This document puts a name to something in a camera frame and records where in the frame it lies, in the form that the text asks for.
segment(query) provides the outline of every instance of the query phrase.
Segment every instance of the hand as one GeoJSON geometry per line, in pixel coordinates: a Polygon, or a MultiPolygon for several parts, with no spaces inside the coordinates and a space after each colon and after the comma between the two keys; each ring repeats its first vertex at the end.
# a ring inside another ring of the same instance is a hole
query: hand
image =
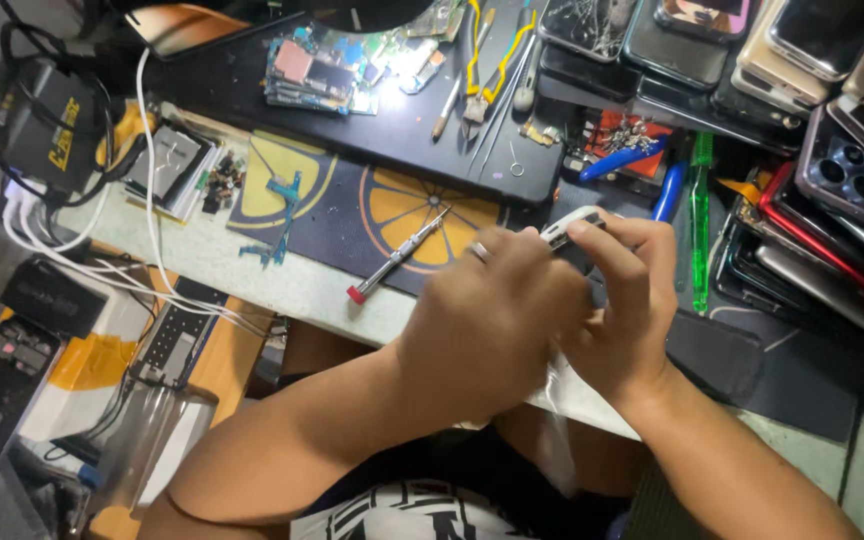
{"type": "Polygon", "coordinates": [[[466,252],[431,277],[395,344],[406,391],[435,399],[450,424],[524,401],[546,380],[553,339],[590,309],[585,279],[533,227],[478,241],[488,263],[466,252]]]}
{"type": "Polygon", "coordinates": [[[568,227],[606,279],[608,306],[559,341],[582,379],[613,407],[647,395],[674,368],[666,335],[678,308],[675,234],[666,223],[622,219],[599,211],[605,229],[586,222],[568,227]]]}

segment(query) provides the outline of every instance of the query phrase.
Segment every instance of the white table surface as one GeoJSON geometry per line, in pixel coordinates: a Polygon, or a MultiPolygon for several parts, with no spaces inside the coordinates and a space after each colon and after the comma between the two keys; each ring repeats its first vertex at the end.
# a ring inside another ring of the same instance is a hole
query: white table surface
{"type": "MultiPolygon", "coordinates": [[[[240,137],[247,133],[235,129],[229,129],[229,133],[226,144],[237,156],[247,156],[247,142],[240,137]]],[[[94,214],[97,199],[82,207],[63,209],[58,224],[81,231],[94,214]]],[[[239,256],[240,247],[257,242],[226,228],[230,212],[220,210],[210,216],[196,210],[185,225],[157,219],[165,266],[213,289],[356,341],[381,346],[400,334],[415,306],[415,297],[380,287],[365,305],[356,305],[346,289],[358,285],[361,277],[293,252],[286,254],[280,266],[270,263],[263,269],[257,255],[239,256]]],[[[155,259],[145,209],[126,202],[121,183],[112,187],[91,238],[147,262],[155,259]]],[[[640,438],[566,362],[556,365],[558,387],[550,396],[538,392],[529,403],[620,436],[640,438]]],[[[836,496],[845,467],[846,445],[747,411],[741,411],[738,417],[829,495],[836,496]]]]}

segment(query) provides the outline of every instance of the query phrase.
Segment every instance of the work mat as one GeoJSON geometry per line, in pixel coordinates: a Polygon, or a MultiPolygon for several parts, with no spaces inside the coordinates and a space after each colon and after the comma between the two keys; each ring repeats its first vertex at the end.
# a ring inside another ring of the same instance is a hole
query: work mat
{"type": "Polygon", "coordinates": [[[462,254],[479,229],[499,225],[516,230],[541,227],[543,223],[532,223],[536,219],[545,222],[524,210],[270,133],[257,132],[250,146],[245,183],[226,227],[276,247],[286,229],[287,208],[282,195],[266,187],[272,176],[269,167],[290,181],[299,172],[299,202],[293,209],[288,251],[362,278],[451,206],[442,227],[384,281],[385,286],[414,295],[428,275],[462,254]]]}

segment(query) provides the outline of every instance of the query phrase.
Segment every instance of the green screwdriver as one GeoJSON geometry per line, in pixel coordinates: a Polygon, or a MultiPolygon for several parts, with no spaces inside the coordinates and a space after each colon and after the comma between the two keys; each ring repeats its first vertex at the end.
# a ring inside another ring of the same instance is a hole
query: green screwdriver
{"type": "Polygon", "coordinates": [[[692,222],[692,306],[709,309],[709,170],[713,166],[712,133],[696,133],[690,171],[693,178],[689,214],[692,222]]]}

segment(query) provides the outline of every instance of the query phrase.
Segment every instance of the cracked phone screen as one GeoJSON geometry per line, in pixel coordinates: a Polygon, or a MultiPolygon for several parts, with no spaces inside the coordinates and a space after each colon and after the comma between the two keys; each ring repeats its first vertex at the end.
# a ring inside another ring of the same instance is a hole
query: cracked phone screen
{"type": "Polygon", "coordinates": [[[601,62],[618,58],[637,0],[550,0],[543,34],[601,62]]]}

